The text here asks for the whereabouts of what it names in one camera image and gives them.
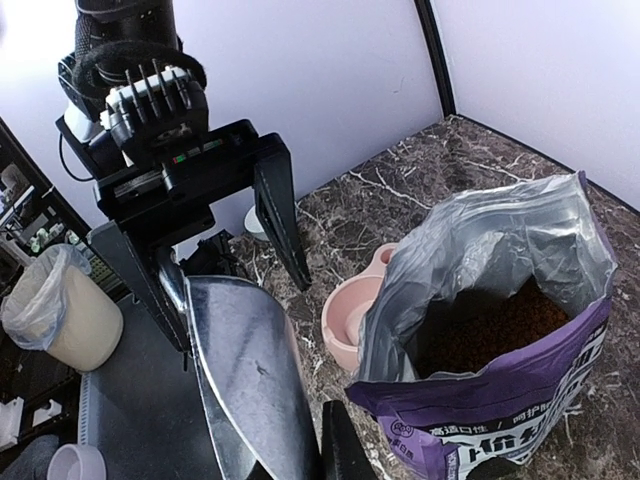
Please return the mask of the brown kibble pile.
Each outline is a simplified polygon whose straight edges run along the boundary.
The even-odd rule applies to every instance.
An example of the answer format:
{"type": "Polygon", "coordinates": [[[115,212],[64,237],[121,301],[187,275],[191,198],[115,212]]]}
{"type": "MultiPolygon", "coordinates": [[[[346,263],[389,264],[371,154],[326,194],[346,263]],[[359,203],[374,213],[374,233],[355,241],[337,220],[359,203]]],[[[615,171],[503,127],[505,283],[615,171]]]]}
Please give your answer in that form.
{"type": "Polygon", "coordinates": [[[524,348],[570,321],[570,316],[529,278],[512,296],[479,304],[468,292],[462,305],[418,348],[420,379],[434,373],[476,373],[495,358],[524,348]]]}

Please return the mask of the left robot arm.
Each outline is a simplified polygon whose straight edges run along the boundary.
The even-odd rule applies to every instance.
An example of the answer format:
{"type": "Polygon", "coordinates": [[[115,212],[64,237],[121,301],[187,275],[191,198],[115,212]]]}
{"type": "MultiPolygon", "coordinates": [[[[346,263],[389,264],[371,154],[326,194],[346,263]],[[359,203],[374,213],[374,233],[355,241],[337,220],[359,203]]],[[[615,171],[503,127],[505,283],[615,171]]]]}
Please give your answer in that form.
{"type": "Polygon", "coordinates": [[[212,205],[252,189],[258,220],[300,290],[311,276],[296,221],[291,155],[248,120],[211,129],[203,66],[183,51],[169,1],[80,1],[75,47],[58,65],[81,123],[57,128],[94,180],[106,223],[90,247],[176,350],[190,348],[187,276],[235,273],[226,239],[172,249],[215,223],[212,205]]]}

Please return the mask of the black left frame post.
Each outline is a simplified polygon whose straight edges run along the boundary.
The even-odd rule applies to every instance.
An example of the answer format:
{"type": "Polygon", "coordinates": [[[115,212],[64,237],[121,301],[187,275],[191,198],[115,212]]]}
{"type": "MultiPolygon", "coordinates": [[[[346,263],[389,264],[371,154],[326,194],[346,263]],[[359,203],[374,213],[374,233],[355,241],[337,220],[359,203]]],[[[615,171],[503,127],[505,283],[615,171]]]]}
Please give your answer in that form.
{"type": "Polygon", "coordinates": [[[445,52],[441,41],[435,11],[429,0],[414,1],[421,28],[423,31],[427,51],[431,60],[434,79],[439,95],[440,106],[444,117],[457,113],[453,86],[445,52]]]}

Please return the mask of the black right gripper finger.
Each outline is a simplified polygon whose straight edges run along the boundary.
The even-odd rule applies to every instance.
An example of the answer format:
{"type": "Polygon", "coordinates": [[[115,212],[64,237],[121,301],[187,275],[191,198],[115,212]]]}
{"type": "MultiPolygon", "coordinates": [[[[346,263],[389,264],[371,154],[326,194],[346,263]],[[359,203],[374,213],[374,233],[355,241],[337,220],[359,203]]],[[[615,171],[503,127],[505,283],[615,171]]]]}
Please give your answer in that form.
{"type": "Polygon", "coordinates": [[[321,455],[324,479],[377,479],[346,407],[339,400],[323,404],[321,455]]]}

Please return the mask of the white lined trash bin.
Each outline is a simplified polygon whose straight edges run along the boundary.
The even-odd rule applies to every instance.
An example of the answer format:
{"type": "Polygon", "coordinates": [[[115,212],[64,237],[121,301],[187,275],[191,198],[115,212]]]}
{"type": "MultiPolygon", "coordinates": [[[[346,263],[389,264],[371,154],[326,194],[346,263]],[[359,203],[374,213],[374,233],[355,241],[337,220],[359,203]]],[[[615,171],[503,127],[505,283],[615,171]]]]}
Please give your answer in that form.
{"type": "Polygon", "coordinates": [[[5,333],[18,347],[44,351],[80,372],[98,369],[115,351],[124,320],[90,273],[75,247],[46,249],[2,300],[5,333]]]}

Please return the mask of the pink double pet bowl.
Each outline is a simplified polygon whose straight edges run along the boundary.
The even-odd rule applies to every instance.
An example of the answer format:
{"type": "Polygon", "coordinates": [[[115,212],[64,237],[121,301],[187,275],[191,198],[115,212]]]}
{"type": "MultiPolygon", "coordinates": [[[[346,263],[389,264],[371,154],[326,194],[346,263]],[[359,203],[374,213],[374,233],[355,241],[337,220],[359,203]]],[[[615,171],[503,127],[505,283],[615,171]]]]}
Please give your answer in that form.
{"type": "Polygon", "coordinates": [[[396,243],[381,245],[369,265],[342,282],[328,296],[321,315],[324,344],[336,363],[354,372],[359,364],[359,328],[380,290],[396,243]]]}

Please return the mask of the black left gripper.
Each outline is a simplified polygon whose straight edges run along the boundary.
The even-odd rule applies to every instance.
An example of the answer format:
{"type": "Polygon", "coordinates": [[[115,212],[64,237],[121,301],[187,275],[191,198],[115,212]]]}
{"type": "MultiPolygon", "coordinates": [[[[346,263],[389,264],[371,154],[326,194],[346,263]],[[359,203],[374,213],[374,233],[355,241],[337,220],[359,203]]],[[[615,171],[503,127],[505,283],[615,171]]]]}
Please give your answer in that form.
{"type": "Polygon", "coordinates": [[[96,179],[97,206],[112,221],[87,239],[178,352],[189,349],[188,333],[146,245],[175,245],[213,227],[210,206],[219,200],[253,189],[256,215],[278,259],[300,291],[311,286],[290,152],[278,134],[261,136],[240,120],[176,144],[157,159],[150,168],[131,165],[96,179]]]}

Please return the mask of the purple white pet food bag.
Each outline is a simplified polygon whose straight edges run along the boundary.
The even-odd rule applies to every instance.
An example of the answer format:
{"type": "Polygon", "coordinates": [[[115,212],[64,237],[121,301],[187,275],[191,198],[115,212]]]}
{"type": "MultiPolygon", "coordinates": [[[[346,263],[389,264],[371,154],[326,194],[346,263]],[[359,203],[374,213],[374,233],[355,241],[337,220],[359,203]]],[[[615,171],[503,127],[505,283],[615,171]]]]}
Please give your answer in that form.
{"type": "Polygon", "coordinates": [[[347,396],[422,478],[522,466],[601,353],[616,268],[583,172],[455,194],[395,247],[347,396]]]}

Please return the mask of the silver metal scoop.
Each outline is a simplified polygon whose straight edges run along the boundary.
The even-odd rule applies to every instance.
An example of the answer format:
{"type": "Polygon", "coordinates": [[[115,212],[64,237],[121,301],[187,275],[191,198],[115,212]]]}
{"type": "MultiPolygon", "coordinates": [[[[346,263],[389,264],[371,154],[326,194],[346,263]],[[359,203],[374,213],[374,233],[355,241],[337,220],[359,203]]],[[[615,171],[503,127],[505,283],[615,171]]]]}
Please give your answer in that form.
{"type": "Polygon", "coordinates": [[[319,479],[322,460],[293,326],[235,276],[187,276],[165,247],[159,280],[185,314],[211,443],[225,479],[319,479]]]}

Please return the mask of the white grey ceramic bowl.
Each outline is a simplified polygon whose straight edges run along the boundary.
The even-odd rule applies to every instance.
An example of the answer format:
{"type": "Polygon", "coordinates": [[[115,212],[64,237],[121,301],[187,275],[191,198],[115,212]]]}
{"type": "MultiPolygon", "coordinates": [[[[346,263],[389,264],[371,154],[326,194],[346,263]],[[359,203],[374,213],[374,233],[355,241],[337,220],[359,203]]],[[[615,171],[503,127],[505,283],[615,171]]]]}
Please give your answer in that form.
{"type": "Polygon", "coordinates": [[[246,232],[255,239],[263,242],[269,241],[266,231],[257,216],[256,206],[252,206],[246,213],[244,217],[244,228],[246,232]]]}

